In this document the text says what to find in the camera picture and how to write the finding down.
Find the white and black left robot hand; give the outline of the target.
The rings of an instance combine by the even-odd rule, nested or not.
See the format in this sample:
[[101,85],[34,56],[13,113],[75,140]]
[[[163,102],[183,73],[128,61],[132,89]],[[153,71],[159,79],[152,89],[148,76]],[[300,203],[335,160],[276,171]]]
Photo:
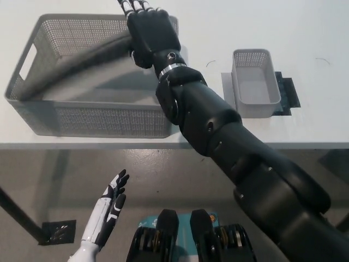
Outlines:
[[90,215],[82,235],[83,241],[94,243],[100,248],[105,246],[125,203],[124,186],[128,179],[129,175],[123,169],[108,184]]

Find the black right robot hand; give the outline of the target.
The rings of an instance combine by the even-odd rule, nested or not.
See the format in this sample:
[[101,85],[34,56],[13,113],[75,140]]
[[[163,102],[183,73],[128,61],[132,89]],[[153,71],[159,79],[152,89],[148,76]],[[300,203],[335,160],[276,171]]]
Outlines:
[[137,66],[154,68],[157,77],[185,67],[178,35],[167,11],[153,8],[148,1],[119,1],[131,35]]

